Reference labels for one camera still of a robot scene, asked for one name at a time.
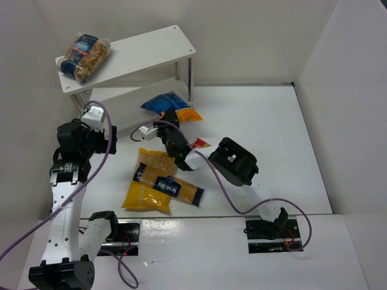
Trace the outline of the blue orange pasta bag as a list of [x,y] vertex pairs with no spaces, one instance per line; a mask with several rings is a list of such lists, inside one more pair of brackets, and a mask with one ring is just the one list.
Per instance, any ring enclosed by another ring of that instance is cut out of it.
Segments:
[[140,106],[142,109],[155,112],[163,117],[168,109],[173,108],[180,123],[202,121],[202,116],[190,107],[174,91],[160,94]]

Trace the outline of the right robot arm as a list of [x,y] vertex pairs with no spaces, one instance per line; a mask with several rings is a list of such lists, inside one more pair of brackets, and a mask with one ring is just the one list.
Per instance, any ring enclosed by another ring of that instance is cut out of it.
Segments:
[[[216,147],[194,148],[180,130],[177,113],[173,108],[169,108],[160,120],[153,122],[153,127],[167,154],[174,159],[179,169],[194,171],[209,166],[233,210],[245,215],[257,209],[264,223],[261,230],[263,238],[273,240],[279,237],[288,213],[275,205],[273,195],[258,175],[257,159],[252,153],[229,137],[224,137]],[[220,177],[251,197],[254,205],[244,211],[237,209]]]

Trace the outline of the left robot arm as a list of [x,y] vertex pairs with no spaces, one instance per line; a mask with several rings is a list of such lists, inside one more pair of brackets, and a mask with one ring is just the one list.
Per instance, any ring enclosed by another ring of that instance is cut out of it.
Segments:
[[90,158],[115,154],[116,126],[73,119],[57,128],[59,147],[53,155],[50,184],[53,217],[41,263],[31,267],[29,281],[37,289],[91,289],[95,281],[94,260],[102,242],[115,231],[113,211],[93,213],[84,233],[79,232],[80,214],[87,184],[92,180]]

